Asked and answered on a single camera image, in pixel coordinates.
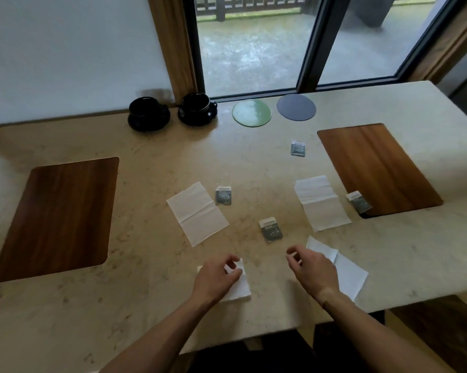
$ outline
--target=round coaster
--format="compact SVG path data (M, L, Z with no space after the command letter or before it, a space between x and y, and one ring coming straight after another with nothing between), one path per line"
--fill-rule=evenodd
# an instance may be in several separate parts
M237 103L232 109L232 116L243 126L260 127L270 121L271 110L266 103L249 99Z
M304 95L287 94L278 100L277 110L287 119L303 121L315 116L317 106Z

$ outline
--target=person's left hand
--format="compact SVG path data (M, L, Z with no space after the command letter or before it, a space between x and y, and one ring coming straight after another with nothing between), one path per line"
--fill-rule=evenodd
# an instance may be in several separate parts
M234 263L239 260L237 255L224 254L205 262L194 281L191 298L208 308L215 305L242 275L242 269ZM233 269L230 274L225 271L225 264Z

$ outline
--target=patio floor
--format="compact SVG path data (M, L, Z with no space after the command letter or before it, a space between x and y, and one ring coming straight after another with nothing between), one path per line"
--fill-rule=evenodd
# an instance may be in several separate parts
M379 28L348 12L320 83L393 75L433 5L393 6ZM304 14L199 22L206 93L295 87L314 22Z

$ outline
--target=black cup and saucer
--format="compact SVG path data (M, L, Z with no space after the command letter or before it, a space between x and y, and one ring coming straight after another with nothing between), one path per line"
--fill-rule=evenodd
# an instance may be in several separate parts
M204 93L190 93L183 97L178 118L188 126L200 127L211 123L218 115L218 104Z
M152 97L137 98L130 103L128 125L138 132L154 132L168 124L170 110Z

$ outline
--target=round green disc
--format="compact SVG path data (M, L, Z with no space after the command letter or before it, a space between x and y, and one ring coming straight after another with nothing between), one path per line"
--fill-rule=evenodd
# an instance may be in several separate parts
M260 127L271 119L268 105L258 99L249 99L237 103L232 109L232 116L238 124L246 127Z

